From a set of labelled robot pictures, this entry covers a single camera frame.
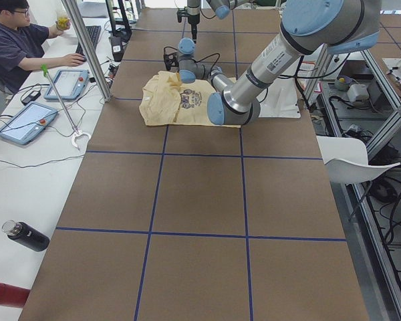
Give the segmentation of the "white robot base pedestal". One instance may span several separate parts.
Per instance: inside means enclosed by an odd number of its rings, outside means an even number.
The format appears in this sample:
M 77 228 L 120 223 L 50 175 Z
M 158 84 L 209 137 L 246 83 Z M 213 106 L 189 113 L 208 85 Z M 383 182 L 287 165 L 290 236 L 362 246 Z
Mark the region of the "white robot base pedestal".
M 300 118 L 297 90 L 293 79 L 277 79 L 257 97 L 260 118 Z

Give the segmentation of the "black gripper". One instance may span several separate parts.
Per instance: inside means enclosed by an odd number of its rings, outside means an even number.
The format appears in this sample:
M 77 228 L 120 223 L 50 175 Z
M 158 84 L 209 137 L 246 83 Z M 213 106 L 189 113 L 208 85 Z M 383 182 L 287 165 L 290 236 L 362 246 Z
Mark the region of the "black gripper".
M 163 48 L 163 60 L 166 70 L 171 70 L 172 68 L 176 68 L 179 70 L 179 50 L 175 47 L 166 46 Z
M 200 23 L 201 10 L 199 8 L 184 8 L 178 9 L 176 12 L 177 21 L 182 22 L 182 18 L 186 17 L 188 23 L 191 25 L 197 25 Z

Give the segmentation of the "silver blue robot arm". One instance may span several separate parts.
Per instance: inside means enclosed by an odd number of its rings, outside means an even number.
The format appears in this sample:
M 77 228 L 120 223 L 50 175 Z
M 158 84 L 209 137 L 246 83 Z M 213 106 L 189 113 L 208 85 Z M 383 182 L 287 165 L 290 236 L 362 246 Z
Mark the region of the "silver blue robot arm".
M 208 0 L 210 8 L 214 11 L 215 17 L 224 19 L 233 9 L 249 3 L 249 0 Z M 197 26 L 200 23 L 201 18 L 201 0 L 187 0 L 186 6 L 182 9 L 178 9 L 176 12 L 177 21 L 182 22 L 182 18 L 185 17 L 190 25 L 192 40 L 196 43 L 197 41 Z
M 183 38 L 164 55 L 166 69 L 176 67 L 182 82 L 207 80 L 215 88 L 207 114 L 215 125 L 245 125 L 260 114 L 258 95 L 293 62 L 326 44 L 331 55 L 373 47 L 379 37 L 381 1 L 286 1 L 277 36 L 244 74 L 232 82 L 218 66 L 194 59 L 195 44 Z

